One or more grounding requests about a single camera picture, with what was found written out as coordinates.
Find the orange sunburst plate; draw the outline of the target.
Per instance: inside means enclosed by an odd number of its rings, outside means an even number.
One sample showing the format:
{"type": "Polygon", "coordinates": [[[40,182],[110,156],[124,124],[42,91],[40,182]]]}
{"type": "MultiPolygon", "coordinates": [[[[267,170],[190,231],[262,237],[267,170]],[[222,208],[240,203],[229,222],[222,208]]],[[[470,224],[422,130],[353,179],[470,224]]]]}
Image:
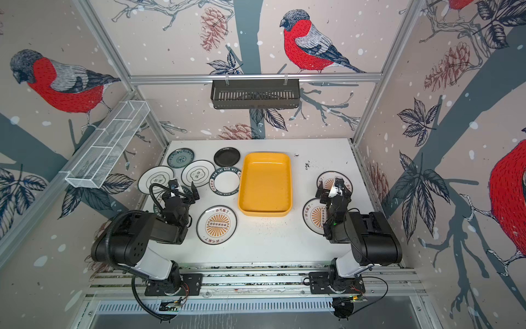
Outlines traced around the orange sunburst plate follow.
{"type": "Polygon", "coordinates": [[[318,198],[311,199],[304,205],[302,215],[310,230],[316,234],[324,235],[323,224],[327,221],[327,210],[318,198]]]}
{"type": "Polygon", "coordinates": [[[323,172],[316,181],[316,187],[320,184],[323,185],[325,192],[323,195],[328,195],[330,192],[331,187],[334,185],[335,178],[342,178],[345,181],[345,186],[347,187],[347,190],[350,193],[353,193],[353,185],[348,177],[346,175],[338,172],[338,171],[325,171],[323,172]]]}
{"type": "Polygon", "coordinates": [[[228,206],[214,206],[204,211],[197,222],[197,236],[207,245],[220,245],[234,235],[238,226],[235,212],[228,206]]]}

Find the dark rim lettered plate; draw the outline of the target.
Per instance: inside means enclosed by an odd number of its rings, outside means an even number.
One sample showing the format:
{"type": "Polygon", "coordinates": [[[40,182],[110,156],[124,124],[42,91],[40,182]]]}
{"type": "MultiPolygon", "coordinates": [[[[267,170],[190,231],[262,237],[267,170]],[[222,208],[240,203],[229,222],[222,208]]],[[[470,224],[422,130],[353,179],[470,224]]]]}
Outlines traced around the dark rim lettered plate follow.
{"type": "Polygon", "coordinates": [[[209,187],[217,195],[227,197],[239,191],[241,170],[236,167],[220,167],[210,177],[209,187]]]}

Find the yellow plastic bin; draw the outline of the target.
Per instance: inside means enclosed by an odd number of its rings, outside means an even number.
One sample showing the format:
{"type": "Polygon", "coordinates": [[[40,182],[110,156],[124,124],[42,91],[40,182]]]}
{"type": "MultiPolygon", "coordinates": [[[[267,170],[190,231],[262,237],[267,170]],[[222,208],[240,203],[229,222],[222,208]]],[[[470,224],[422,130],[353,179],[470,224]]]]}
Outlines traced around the yellow plastic bin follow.
{"type": "Polygon", "coordinates": [[[238,196],[239,210],[250,217],[284,217],[292,207],[290,157],[272,152],[246,155],[238,196]]]}

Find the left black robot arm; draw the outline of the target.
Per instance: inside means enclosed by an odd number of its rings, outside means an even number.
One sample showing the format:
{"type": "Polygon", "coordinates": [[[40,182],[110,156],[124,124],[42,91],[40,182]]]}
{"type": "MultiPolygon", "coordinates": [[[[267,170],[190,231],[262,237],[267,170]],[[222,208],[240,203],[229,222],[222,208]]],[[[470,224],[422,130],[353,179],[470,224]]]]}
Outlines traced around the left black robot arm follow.
{"type": "Polygon", "coordinates": [[[156,202],[159,213],[134,210],[115,216],[94,242],[91,257],[143,279],[146,296],[198,296],[203,276],[182,274],[174,260],[154,252],[149,243],[183,244],[192,223],[189,208],[199,193],[195,185],[190,185],[189,193],[179,191],[174,180],[168,186],[153,183],[151,193],[155,187],[162,190],[164,202],[156,202]]]}

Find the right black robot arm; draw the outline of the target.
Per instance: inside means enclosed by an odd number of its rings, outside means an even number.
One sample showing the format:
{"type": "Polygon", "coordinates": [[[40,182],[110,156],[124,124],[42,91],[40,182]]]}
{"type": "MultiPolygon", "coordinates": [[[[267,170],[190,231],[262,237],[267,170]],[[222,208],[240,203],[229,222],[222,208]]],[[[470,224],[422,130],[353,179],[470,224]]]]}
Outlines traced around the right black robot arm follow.
{"type": "Polygon", "coordinates": [[[310,292],[362,294],[362,274],[375,266],[400,263],[401,244],[382,212],[362,214],[349,208],[352,192],[342,178],[335,178],[329,188],[319,183],[316,197],[327,213],[323,236],[331,244],[349,244],[350,250],[333,259],[328,270],[309,273],[310,292]]]}

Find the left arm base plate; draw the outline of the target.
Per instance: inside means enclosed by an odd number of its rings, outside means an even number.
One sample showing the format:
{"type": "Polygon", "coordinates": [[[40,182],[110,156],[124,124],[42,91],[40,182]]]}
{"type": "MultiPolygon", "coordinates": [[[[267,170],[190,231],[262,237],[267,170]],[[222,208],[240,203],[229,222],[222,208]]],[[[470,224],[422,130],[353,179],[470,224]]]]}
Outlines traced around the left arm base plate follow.
{"type": "Polygon", "coordinates": [[[166,280],[149,280],[145,289],[147,297],[198,296],[202,274],[178,274],[166,280]]]}

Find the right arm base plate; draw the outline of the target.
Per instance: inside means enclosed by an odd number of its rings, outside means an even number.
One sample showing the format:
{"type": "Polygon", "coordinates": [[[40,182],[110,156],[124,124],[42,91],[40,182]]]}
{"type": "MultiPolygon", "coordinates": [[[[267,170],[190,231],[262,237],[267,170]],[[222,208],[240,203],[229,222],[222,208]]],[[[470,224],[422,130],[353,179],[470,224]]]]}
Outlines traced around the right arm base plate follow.
{"type": "Polygon", "coordinates": [[[320,294],[358,294],[365,293],[361,278],[342,278],[328,271],[315,271],[308,274],[308,286],[313,295],[320,294]]]}

